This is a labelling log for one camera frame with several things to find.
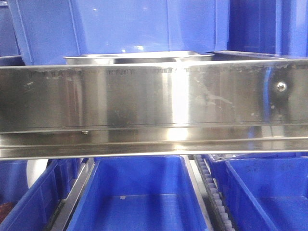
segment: blue crate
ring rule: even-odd
[[[229,0],[10,0],[26,65],[89,53],[225,50]]]
[[[96,161],[68,231],[208,230],[178,156]]]
[[[0,169],[2,170],[2,165],[6,165],[6,163],[1,162],[0,165]],[[16,184],[21,188],[15,187],[14,189],[10,189],[13,197],[7,197],[2,201],[11,201],[16,203],[16,205],[0,224],[0,231],[19,231],[21,229],[41,231],[61,199],[58,196],[56,177],[54,174],[57,161],[52,161],[49,164],[44,173],[30,189],[27,188],[26,161],[23,162],[22,169],[20,170],[16,170],[15,162],[12,162],[11,165],[11,171],[2,173],[1,176],[6,176],[7,182]]]
[[[308,158],[230,160],[227,172],[240,231],[308,230]]]
[[[218,160],[213,155],[202,155],[202,158],[208,163],[212,178],[217,182],[218,190],[225,195],[228,193],[228,178],[226,161],[230,159],[245,159],[245,158],[288,158],[301,157],[308,153],[256,153],[256,154],[235,154],[234,157]]]
[[[0,56],[13,55],[19,55],[19,49],[11,13],[7,1],[0,0]]]
[[[27,161],[0,161],[0,204],[15,207],[0,224],[0,231],[42,231],[61,199],[71,190],[81,159],[50,161],[28,188]]]
[[[229,50],[308,56],[307,0],[231,0]]]
[[[78,169],[82,158],[60,159],[56,167],[56,177],[58,182],[58,193],[62,198],[66,198],[78,177]]]

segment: stainless steel tray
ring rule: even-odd
[[[194,51],[162,51],[121,54],[86,54],[64,57],[67,64],[142,64],[163,62],[211,61],[214,54]]]

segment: screw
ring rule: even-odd
[[[276,89],[279,92],[283,92],[287,89],[287,85],[284,82],[279,82],[279,83],[277,83]]]

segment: blue storage box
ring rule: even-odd
[[[62,198],[66,198],[78,177],[78,169],[82,158],[60,159],[56,167],[58,180],[58,193]]]
[[[230,160],[227,172],[239,231],[308,230],[308,158]]]
[[[26,160],[0,161],[0,204],[15,204],[0,231],[42,231],[71,190],[80,163],[81,159],[52,160],[29,189]]]
[[[208,163],[211,176],[215,178],[218,190],[224,196],[228,193],[228,178],[226,161],[231,159],[246,158],[288,158],[306,156],[308,153],[256,153],[256,154],[235,154],[232,156],[223,155],[225,158],[219,159],[216,155],[202,155],[202,158]]]
[[[7,1],[0,0],[0,57],[18,54],[11,13]]]
[[[231,0],[228,50],[306,57],[307,0]]]
[[[63,56],[227,48],[229,0],[10,0],[26,65]]]
[[[26,164],[27,161],[0,162],[1,172],[8,170],[0,174],[5,178],[1,179],[1,184],[4,185],[0,188],[7,191],[1,192],[4,195],[2,203],[16,203],[0,224],[0,231],[42,231],[61,199],[55,177],[57,161],[49,164],[30,189],[27,187]]]
[[[178,156],[98,159],[68,231],[206,231]]]

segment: stainless steel rail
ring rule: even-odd
[[[1,67],[0,158],[308,150],[308,60],[253,56]]]

